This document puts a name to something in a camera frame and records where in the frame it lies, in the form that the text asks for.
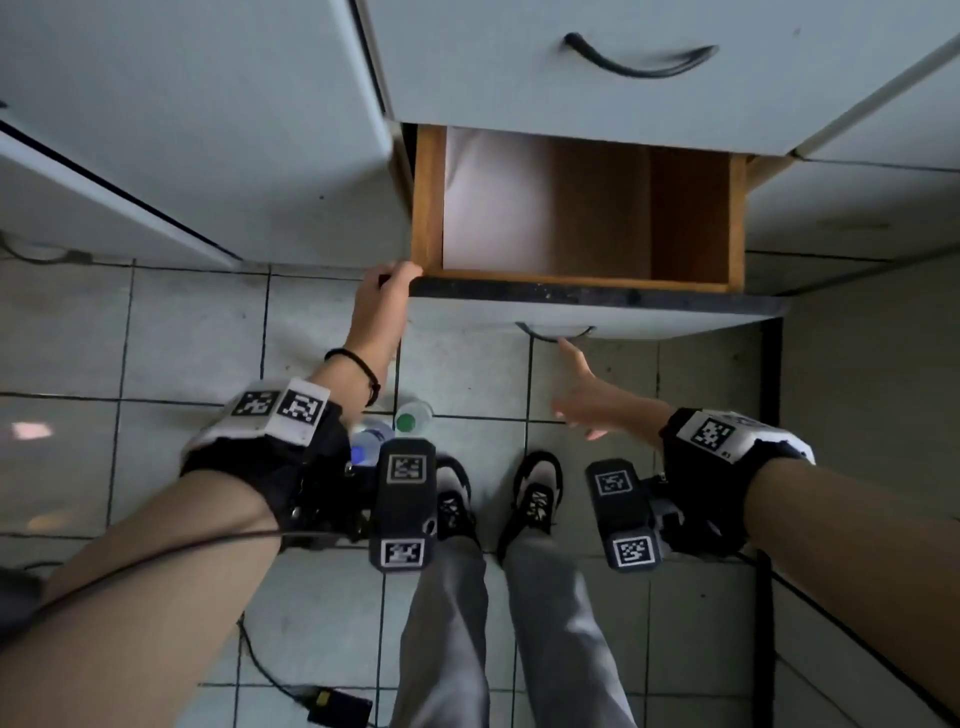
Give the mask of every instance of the sneaker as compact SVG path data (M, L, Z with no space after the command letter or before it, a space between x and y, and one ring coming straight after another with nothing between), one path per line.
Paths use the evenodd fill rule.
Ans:
M556 456L539 450L523 458L514 476L514 510L496 547L496 558L501 564L507 546L524 528L550 533L553 515L563 497L564 472Z
M437 540L467 536L478 546L476 517L470 511L470 481L459 460L437 458Z

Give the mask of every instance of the person's left arm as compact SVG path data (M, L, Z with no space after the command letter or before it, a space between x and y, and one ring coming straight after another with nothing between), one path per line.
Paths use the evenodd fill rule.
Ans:
M378 279L391 274L381 289ZM346 348L383 382L406 325L413 263L370 271ZM310 381L330 390L349 427L370 396L355 362L334 356ZM169 546L274 530L263 497L224 473L177 480L58 569L44 602ZM136 570L78 599L0 648L0 725L171 726L273 563L279 539L212 546Z

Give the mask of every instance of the black bracelet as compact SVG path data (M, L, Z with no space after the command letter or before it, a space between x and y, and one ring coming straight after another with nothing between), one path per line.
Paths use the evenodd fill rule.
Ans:
M373 373L373 369L368 367L366 361L361 359L349 349L331 349L326 353L324 361L329 359L331 356L336 356L337 354L345 356L347 359L352 359L353 363L360 367L360 369L363 370L363 373L367 375L367 379L370 380L370 400L368 400L366 406L369 407L373 405L373 403L376 402L376 398L380 396L380 382L377 381L376 374Z

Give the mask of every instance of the plastic bottle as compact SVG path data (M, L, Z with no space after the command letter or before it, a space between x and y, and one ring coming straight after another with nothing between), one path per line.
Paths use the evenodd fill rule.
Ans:
M420 437L433 419L433 408L423 400L411 400L396 411L396 431L405 437Z
M373 417L365 417L350 434L350 462L374 466L380 458L380 446L396 437L394 429Z

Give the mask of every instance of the pants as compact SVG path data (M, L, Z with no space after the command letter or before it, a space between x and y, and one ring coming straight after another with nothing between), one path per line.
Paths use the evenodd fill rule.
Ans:
M549 536L526 529L503 566L539 728L636 728L573 560ZM477 545L454 536L438 545L420 575L400 642L391 728L489 725L485 568Z

